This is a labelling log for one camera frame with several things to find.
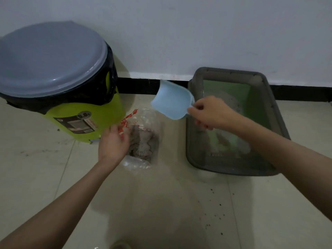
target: tile floor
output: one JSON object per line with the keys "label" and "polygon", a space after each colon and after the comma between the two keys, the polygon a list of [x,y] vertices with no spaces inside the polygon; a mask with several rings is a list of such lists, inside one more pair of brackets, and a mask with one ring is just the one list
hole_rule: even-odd
{"label": "tile floor", "polygon": [[[122,95],[127,112],[152,95]],[[278,101],[292,140],[332,157],[332,106]],[[79,180],[97,145],[75,142],[37,113],[0,101],[0,239]],[[65,248],[330,248],[332,223],[282,175],[237,177],[193,168],[185,121],[165,123],[158,164],[118,167],[104,182]]]}

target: shoe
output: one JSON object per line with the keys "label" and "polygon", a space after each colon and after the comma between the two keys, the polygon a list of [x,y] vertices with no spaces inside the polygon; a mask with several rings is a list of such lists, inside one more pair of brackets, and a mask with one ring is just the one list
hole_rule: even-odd
{"label": "shoe", "polygon": [[125,241],[115,242],[110,249],[131,249],[131,246]]}

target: plastic bag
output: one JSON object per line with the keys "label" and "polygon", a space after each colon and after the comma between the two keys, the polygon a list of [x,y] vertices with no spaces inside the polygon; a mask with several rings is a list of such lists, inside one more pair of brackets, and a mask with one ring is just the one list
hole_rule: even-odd
{"label": "plastic bag", "polygon": [[161,123],[157,112],[148,109],[135,109],[122,121],[120,134],[130,135],[130,146],[121,164],[127,169],[147,169],[156,164],[161,141]]}

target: litter box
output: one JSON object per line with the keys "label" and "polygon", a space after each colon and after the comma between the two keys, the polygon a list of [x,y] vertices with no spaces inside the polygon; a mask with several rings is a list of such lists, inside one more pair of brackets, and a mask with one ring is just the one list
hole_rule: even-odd
{"label": "litter box", "polygon": [[[195,100],[214,95],[238,113],[290,139],[266,77],[257,72],[199,68],[188,84]],[[239,137],[223,130],[202,130],[187,118],[186,156],[202,170],[242,176],[279,172]]]}

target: left hand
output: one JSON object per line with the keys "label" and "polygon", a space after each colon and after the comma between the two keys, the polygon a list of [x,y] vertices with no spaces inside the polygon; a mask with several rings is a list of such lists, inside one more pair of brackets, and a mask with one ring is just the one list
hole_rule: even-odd
{"label": "left hand", "polygon": [[98,148],[98,161],[105,162],[113,170],[122,161],[129,149],[129,135],[120,137],[118,126],[107,127],[102,133]]}

